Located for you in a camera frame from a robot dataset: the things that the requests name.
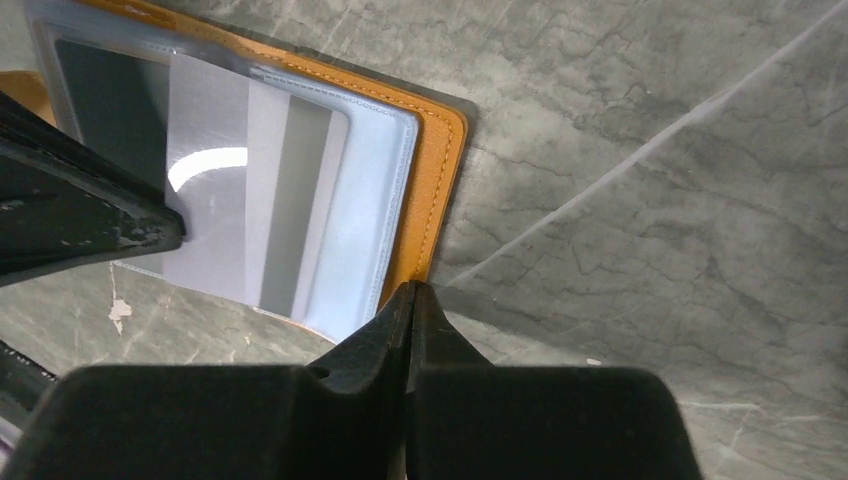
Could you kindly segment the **orange card holder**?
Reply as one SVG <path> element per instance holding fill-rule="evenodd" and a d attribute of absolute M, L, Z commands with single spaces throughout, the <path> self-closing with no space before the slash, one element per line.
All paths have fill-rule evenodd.
<path fill-rule="evenodd" d="M 398 285 L 426 277 L 468 133 L 461 112 L 143 1 L 28 1 L 23 10 L 39 68 L 3 73 L 1 97 L 82 145 L 58 40 L 164 64 L 169 72 L 176 56 L 193 57 L 347 116 L 314 267 L 298 283 L 292 313 L 241 304 L 339 342 Z M 170 283 L 162 265 L 175 250 L 112 261 Z"/>

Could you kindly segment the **dark card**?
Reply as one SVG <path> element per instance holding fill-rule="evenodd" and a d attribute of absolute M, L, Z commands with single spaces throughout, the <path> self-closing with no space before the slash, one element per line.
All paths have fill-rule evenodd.
<path fill-rule="evenodd" d="M 162 194 L 169 67 L 68 40 L 55 46 L 82 143 Z"/>

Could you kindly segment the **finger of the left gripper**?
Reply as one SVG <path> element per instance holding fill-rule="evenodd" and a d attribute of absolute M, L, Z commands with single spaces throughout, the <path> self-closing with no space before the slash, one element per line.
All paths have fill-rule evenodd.
<path fill-rule="evenodd" d="M 154 190 L 2 95 L 2 285 L 172 251 L 184 234 Z"/>

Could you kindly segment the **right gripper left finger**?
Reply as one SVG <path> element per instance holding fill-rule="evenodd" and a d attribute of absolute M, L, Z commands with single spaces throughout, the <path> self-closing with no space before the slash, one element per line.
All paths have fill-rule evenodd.
<path fill-rule="evenodd" d="M 93 365 L 47 393 L 5 479 L 401 479 L 416 287 L 306 365 Z"/>

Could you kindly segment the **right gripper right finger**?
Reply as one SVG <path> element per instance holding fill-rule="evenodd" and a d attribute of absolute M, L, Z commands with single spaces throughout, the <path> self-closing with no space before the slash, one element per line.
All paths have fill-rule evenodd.
<path fill-rule="evenodd" d="M 497 366 L 414 284 L 411 479 L 698 479 L 676 400 L 628 367 Z"/>

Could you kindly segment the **silver card with black stripe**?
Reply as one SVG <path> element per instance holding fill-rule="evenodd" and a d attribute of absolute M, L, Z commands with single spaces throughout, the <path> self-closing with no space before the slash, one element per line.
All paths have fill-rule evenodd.
<path fill-rule="evenodd" d="M 290 315 L 314 267 L 347 116 L 189 56 L 169 74 L 166 201 L 187 236 L 164 257 L 164 278 Z"/>

